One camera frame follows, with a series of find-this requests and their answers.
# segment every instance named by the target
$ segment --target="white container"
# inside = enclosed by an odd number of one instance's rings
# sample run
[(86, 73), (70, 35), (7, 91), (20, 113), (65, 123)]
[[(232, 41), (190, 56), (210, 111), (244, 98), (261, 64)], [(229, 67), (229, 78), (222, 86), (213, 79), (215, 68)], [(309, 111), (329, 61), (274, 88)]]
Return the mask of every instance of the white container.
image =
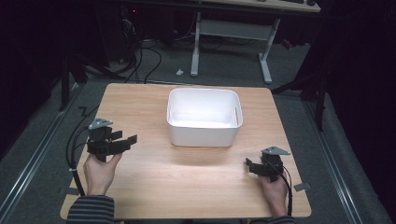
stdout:
[(243, 118), (234, 91), (179, 88), (169, 94), (167, 121), (176, 146), (229, 147)]

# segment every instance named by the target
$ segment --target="dark background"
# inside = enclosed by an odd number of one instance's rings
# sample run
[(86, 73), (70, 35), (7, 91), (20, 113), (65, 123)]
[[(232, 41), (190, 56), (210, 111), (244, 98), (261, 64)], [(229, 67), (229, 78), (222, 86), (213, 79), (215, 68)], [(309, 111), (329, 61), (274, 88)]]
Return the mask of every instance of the dark background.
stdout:
[[(326, 75), (326, 91), (346, 136), (380, 201), (394, 216), (390, 209), (396, 205), (395, 185), (391, 183), (396, 158), (395, 1), (335, 0), (320, 1), (319, 5), (322, 14), (351, 18), (324, 24), (286, 18), (276, 42), (287, 39), (294, 46), (312, 44), (296, 80)], [(186, 21), (193, 15), (170, 8), (138, 9), (136, 27), (169, 45), (173, 30), (188, 30), (190, 23)], [(8, 1), (0, 10), (0, 119), (6, 127), (0, 143), (3, 158), (29, 118), (50, 97), (66, 55), (77, 52), (108, 66), (109, 61), (126, 59), (127, 48), (118, 22), (120, 8), (115, 5), (20, 0)], [(309, 79), (297, 89), (314, 88), (309, 97), (315, 99), (320, 81)]]

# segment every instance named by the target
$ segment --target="wooden table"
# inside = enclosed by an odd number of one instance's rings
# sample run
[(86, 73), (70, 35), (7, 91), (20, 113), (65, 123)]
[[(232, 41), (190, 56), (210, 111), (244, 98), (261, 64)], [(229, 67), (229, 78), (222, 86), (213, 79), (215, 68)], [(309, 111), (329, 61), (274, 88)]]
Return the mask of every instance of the wooden table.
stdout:
[[(265, 88), (205, 87), (235, 91), (244, 123), (231, 147), (176, 147), (166, 121), (172, 89), (186, 86), (110, 84), (97, 117), (111, 119), (113, 132), (137, 134), (137, 144), (124, 152), (107, 192), (116, 202), (118, 219), (270, 217), (258, 177), (248, 172), (245, 158), (260, 163), (263, 148), (291, 151), (271, 92)], [(81, 155), (78, 172), (86, 188)], [(292, 153), (282, 156), (292, 184), (301, 183)], [(78, 196), (67, 195), (61, 211), (66, 218)], [(293, 189), (295, 217), (308, 217), (304, 191)]]

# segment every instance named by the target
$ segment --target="cable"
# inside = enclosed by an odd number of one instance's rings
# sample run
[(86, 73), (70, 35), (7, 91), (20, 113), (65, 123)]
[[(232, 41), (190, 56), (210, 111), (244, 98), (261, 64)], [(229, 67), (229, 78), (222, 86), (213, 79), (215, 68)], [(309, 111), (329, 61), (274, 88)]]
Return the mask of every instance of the cable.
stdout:
[(140, 64), (142, 63), (142, 59), (143, 59), (143, 53), (142, 53), (142, 47), (141, 47), (141, 45), (140, 45), (140, 48), (139, 48), (139, 49), (140, 49), (140, 50), (139, 50), (139, 52), (140, 52), (139, 63), (137, 64), (137, 66), (134, 65), (134, 71), (132, 71), (131, 74), (130, 74), (127, 78), (125, 78), (124, 83), (127, 83), (127, 82), (129, 81), (129, 79), (131, 78), (131, 76), (132, 76), (134, 73), (136, 73), (136, 83), (139, 83), (139, 82), (140, 82), (139, 77), (137, 76), (137, 68), (140, 66)]
[(194, 22), (195, 22), (196, 17), (197, 17), (197, 13), (195, 12), (194, 16), (192, 17), (192, 22), (191, 22), (189, 31), (186, 34), (184, 34), (181, 38), (174, 39), (174, 41), (178, 41), (178, 40), (182, 40), (182, 39), (194, 36), (194, 35), (191, 35), (191, 30), (192, 30), (192, 27), (194, 26)]
[[(191, 37), (194, 37), (194, 35), (187, 36), (187, 37), (184, 38), (183, 40), (187, 40), (188, 38), (191, 38)], [(176, 44), (176, 45), (178, 45), (178, 46), (181, 46), (181, 47), (191, 46), (191, 45), (193, 45), (194, 43), (195, 43), (194, 40), (189, 40), (189, 43), (188, 43), (188, 44), (180, 44), (180, 43), (177, 43), (176, 41), (174, 42), (174, 44)]]
[(75, 56), (76, 56), (76, 59), (78, 59), (78, 60), (80, 60), (82, 62), (82, 64), (88, 64), (91, 67), (93, 67), (94, 69), (96, 69), (97, 71), (105, 74), (108, 77), (112, 77), (112, 78), (115, 78), (115, 79), (124, 79), (124, 77), (120, 77), (119, 75), (117, 75), (117, 74), (111, 72), (110, 70), (104, 68), (102, 65), (100, 65), (98, 63), (95, 63), (95, 62), (91, 61), (88, 58), (85, 58), (84, 56), (82, 56), (80, 54), (75, 54)]
[(157, 51), (157, 50), (154, 50), (154, 49), (148, 49), (148, 50), (151, 50), (151, 51), (153, 51), (153, 52), (155, 52), (155, 53), (157, 53), (158, 54), (158, 56), (160, 56), (160, 61), (157, 63), (157, 65), (146, 75), (146, 77), (145, 77), (145, 84), (147, 84), (147, 81), (148, 81), (148, 78), (149, 78), (149, 75), (151, 75), (151, 73), (152, 72), (154, 72), (154, 70), (155, 69), (157, 69), (158, 68), (158, 66), (160, 66), (160, 64), (161, 64), (161, 61), (163, 60), (163, 57), (161, 56), (161, 54)]
[(269, 162), (268, 160), (266, 160), (266, 162), (268, 164), (270, 164), (274, 168), (274, 170), (279, 174), (280, 177), (282, 177), (282, 179), (285, 181), (285, 183), (286, 183), (286, 185), (288, 187), (288, 192), (289, 192), (288, 215), (291, 216), (291, 210), (292, 210), (292, 195), (291, 194), (292, 194), (292, 192), (291, 192), (291, 177), (290, 177), (290, 173), (289, 173), (288, 169), (286, 169), (286, 167), (283, 166), (283, 168), (286, 170), (286, 172), (289, 175), (289, 179), (290, 179), (290, 184), (289, 184), (289, 182), (285, 178), (285, 176), (283, 176), (283, 174), (281, 174), (271, 162)]
[(206, 36), (206, 39), (208, 39), (209, 42), (211, 42), (212, 39), (214, 39), (214, 40), (219, 39), (219, 43), (218, 43), (218, 45), (215, 46), (214, 48), (206, 48), (206, 47), (203, 45), (203, 43), (202, 43), (202, 42), (204, 42), (204, 41), (201, 41), (201, 43), (200, 43), (200, 45), (199, 45), (201, 49), (211, 49), (211, 50), (214, 50), (214, 49), (220, 48), (220, 47), (224, 44), (223, 38), (222, 38), (221, 36), (212, 36), (212, 35), (208, 35), (208, 36)]
[[(124, 31), (123, 34), (125, 36), (125, 38), (127, 39), (126, 41), (126, 47), (127, 47), (127, 55), (126, 58), (129, 61), (128, 64), (126, 66), (124, 66), (123, 68), (121, 68), (120, 70), (117, 71), (110, 71), (102, 66), (100, 66), (99, 64), (94, 64), (93, 62), (88, 62), (87, 60), (85, 60), (84, 62), (87, 63), (88, 65), (91, 65), (95, 70), (97, 70), (98, 72), (92, 71), (91, 69), (85, 67), (85, 70), (87, 73), (92, 74), (94, 76), (102, 76), (102, 75), (106, 75), (108, 77), (113, 77), (115, 79), (124, 79), (124, 77), (120, 77), (118, 76), (121, 73), (127, 72), (128, 70), (130, 70), (132, 67), (134, 67), (135, 63), (136, 63), (136, 59), (134, 56), (134, 51), (137, 49), (137, 46), (134, 44), (135, 42), (138, 42), (140, 39), (140, 36), (143, 34), (140, 29), (135, 29), (134, 24), (132, 22), (129, 21), (129, 19), (126, 18), (126, 15), (124, 15), (124, 18), (122, 18), (121, 20), (122, 24), (124, 24)], [(131, 28), (132, 28), (132, 38), (130, 38), (128, 36), (129, 33), (131, 33)]]
[[(80, 179), (79, 179), (79, 175), (78, 175), (78, 171), (77, 171), (77, 163), (76, 163), (76, 160), (75, 160), (75, 151), (76, 151), (76, 148), (78, 148), (79, 146), (81, 146), (81, 144), (80, 144), (80, 145), (78, 145), (78, 146), (76, 147), (76, 142), (77, 142), (77, 139), (78, 139), (79, 135), (80, 135), (82, 132), (86, 131), (86, 130), (88, 129), (88, 127), (84, 127), (84, 128), (82, 128), (82, 129), (80, 129), (80, 130), (78, 131), (78, 134), (76, 134), (76, 135), (75, 135), (75, 133), (76, 133), (78, 127), (81, 125), (81, 123), (82, 123), (86, 118), (88, 118), (88, 117), (91, 115), (91, 113), (93, 113), (93, 111), (95, 111), (98, 107), (99, 107), (99, 105), (97, 105), (96, 107), (94, 107), (88, 114), (83, 115), (84, 118), (83, 118), (83, 119), (78, 123), (78, 125), (75, 127), (75, 129), (73, 130), (72, 134), (70, 134), (70, 137), (69, 137), (69, 139), (68, 139), (68, 141), (67, 141), (67, 144), (66, 144), (66, 151), (65, 151), (66, 161), (67, 161), (67, 164), (69, 165), (69, 171), (72, 172), (72, 174), (73, 174), (73, 178), (74, 178), (74, 180), (75, 180), (75, 182), (76, 182), (76, 186), (77, 186), (77, 188), (78, 188), (78, 192), (79, 192), (79, 194), (80, 194), (81, 196), (85, 196), (85, 192), (84, 192), (84, 189), (83, 189), (83, 187), (82, 187), (82, 185), (81, 185), (81, 181), (80, 181)], [(70, 146), (70, 142), (72, 141), (72, 139), (73, 139), (73, 148), (72, 148), (72, 150), (71, 150), (71, 156), (70, 156), (70, 159), (69, 159), (69, 146)]]
[(245, 40), (244, 43), (238, 43), (235, 41), (231, 41), (229, 40), (230, 38), (223, 38), (223, 41), (227, 44), (233, 44), (233, 45), (239, 45), (239, 46), (244, 46), (244, 45), (249, 45), (249, 44), (254, 44), (256, 42), (258, 42), (259, 40), (255, 40), (255, 39), (249, 39), (249, 40)]
[(86, 145), (86, 144), (87, 144), (86, 142), (80, 143), (80, 144), (78, 144), (78, 146), (75, 147), (75, 149), (77, 149), (77, 148), (79, 148), (79, 147), (82, 147), (82, 146), (84, 146), (84, 145)]

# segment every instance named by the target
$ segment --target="human hand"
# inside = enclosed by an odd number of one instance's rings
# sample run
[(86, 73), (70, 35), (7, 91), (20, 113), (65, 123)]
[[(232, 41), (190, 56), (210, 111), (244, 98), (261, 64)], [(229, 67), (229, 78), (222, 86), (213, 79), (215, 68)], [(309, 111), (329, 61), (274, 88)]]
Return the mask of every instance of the human hand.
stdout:
[(106, 195), (121, 157), (122, 153), (114, 155), (108, 162), (102, 162), (93, 154), (88, 156), (84, 163), (84, 174), (88, 184), (87, 195)]
[(270, 181), (269, 176), (259, 175), (264, 191), (264, 198), (270, 205), (273, 217), (283, 217), (288, 214), (285, 201), (288, 194), (288, 186), (280, 176), (274, 182)]

